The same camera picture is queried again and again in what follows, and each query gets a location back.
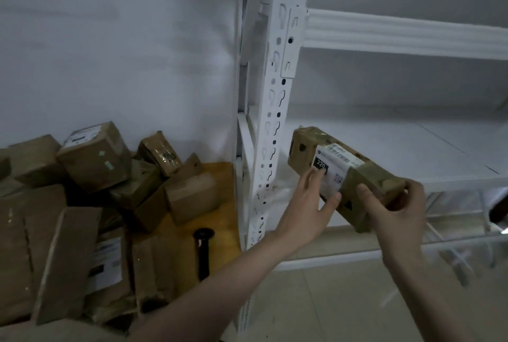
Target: tile floor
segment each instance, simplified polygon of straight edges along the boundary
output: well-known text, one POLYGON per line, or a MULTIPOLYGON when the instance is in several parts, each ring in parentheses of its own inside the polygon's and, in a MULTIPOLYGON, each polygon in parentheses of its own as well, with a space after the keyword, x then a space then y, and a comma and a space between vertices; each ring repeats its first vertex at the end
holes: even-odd
MULTIPOLYGON (((484 263, 462 287, 452 269, 436 258, 430 266, 436 287, 466 319, 478 340, 508 340, 508 263, 484 263)), ((258 288, 250 326, 225 342, 421 341, 400 294, 380 260, 271 273, 258 288)))

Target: hand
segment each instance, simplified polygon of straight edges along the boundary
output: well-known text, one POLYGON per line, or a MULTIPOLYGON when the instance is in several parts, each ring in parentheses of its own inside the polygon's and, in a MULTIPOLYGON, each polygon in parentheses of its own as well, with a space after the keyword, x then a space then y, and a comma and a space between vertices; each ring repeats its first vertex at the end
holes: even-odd
POLYGON ((413 180, 406 181, 407 193, 402 193, 390 211, 380 203, 365 185, 357 192, 363 208, 368 212, 383 252, 384 264, 421 264, 422 241, 425 229, 426 196, 423 186, 413 180))
POLYGON ((289 244, 291 253, 321 235, 340 203, 341 195, 337 192, 318 210, 319 188, 324 174, 325 169, 318 171, 311 166, 301 176, 277 225, 275 233, 289 244))

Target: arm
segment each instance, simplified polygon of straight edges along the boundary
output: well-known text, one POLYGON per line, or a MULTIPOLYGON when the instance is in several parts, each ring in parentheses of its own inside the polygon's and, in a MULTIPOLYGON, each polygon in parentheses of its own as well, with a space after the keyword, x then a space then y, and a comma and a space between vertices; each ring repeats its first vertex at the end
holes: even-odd
POLYGON ((276 265, 323 232, 340 194, 318 210, 324 170, 309 169, 298 182, 277 229, 210 275, 137 329, 130 341, 217 341, 240 307, 276 265))
POLYGON ((462 320, 446 304, 429 280, 421 250, 425 229, 425 193, 415 181, 407 182, 405 206, 389 211, 365 186, 358 195, 369 213, 383 261, 426 342, 474 341, 462 320))

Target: left hand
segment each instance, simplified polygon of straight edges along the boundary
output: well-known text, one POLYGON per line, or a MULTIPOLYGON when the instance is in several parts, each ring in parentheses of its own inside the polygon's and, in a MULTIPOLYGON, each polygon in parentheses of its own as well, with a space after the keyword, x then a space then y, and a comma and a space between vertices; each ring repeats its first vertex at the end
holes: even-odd
POLYGON ((339 192, 329 198, 318 210, 319 189, 325 169, 310 167, 298 181, 288 207, 275 230, 278 237, 288 242, 292 252, 311 243, 326 229, 341 199, 339 192))

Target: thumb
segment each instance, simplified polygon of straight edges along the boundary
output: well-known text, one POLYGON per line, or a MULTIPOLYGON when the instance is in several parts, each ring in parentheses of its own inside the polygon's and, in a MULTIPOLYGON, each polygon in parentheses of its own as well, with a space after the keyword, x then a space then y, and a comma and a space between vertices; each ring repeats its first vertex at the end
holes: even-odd
POLYGON ((378 198, 374 196, 372 191, 365 184, 359 184, 356 187, 356 191, 360 201, 362 202, 363 208, 372 217, 377 218, 379 215, 382 215, 387 211, 383 204, 381 204, 378 198))
POLYGON ((327 215, 327 217, 332 217, 333 213, 339 206, 340 199, 342 199, 342 195, 339 192, 334 193, 333 196, 327 199, 320 212, 327 215))

